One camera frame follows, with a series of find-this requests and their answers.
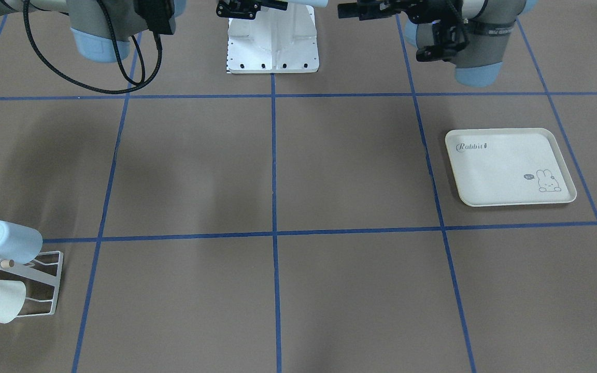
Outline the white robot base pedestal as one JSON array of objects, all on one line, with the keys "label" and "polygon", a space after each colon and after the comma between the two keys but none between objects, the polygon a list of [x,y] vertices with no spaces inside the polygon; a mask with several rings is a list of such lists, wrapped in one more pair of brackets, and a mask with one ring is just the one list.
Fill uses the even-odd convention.
[{"label": "white robot base pedestal", "polygon": [[267,7],[254,20],[228,19],[229,74],[315,73],[320,67],[315,9],[288,3]]}]

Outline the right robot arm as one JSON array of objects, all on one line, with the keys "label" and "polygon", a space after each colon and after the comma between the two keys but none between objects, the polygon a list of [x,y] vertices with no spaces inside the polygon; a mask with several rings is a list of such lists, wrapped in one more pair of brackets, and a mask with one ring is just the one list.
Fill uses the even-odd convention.
[{"label": "right robot arm", "polygon": [[0,1],[0,17],[59,12],[69,17],[78,52],[93,62],[125,59],[130,36],[142,31],[173,35],[185,1]]}]

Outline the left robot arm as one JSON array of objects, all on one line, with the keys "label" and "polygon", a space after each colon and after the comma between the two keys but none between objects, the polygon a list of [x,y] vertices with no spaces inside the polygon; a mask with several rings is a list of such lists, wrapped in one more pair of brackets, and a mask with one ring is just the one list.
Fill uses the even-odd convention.
[{"label": "left robot arm", "polygon": [[467,87],[493,84],[504,64],[517,17],[536,1],[355,1],[338,5],[338,17],[360,21],[404,13],[405,41],[418,62],[448,62]]}]

